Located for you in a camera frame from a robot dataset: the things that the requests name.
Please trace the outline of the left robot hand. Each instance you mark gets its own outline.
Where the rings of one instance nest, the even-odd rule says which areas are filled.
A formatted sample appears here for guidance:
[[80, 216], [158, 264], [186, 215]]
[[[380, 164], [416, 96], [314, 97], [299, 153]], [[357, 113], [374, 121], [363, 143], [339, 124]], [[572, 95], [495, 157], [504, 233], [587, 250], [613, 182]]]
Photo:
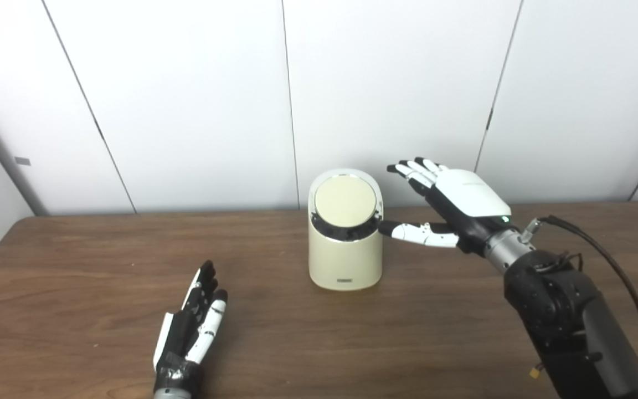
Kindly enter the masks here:
[[165, 313], [153, 354], [154, 398], [199, 398], [206, 357], [227, 309], [212, 260], [198, 268], [180, 310]]

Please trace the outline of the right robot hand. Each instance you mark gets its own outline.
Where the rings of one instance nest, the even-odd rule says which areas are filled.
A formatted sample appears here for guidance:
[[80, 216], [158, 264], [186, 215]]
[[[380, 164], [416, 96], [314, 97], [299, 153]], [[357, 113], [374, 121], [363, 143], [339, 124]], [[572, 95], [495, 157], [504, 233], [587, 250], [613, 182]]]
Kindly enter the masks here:
[[385, 237], [485, 257], [489, 238], [511, 227], [509, 205], [471, 170], [448, 168], [423, 157], [399, 161], [387, 170], [403, 177], [443, 222], [382, 220], [379, 233]]

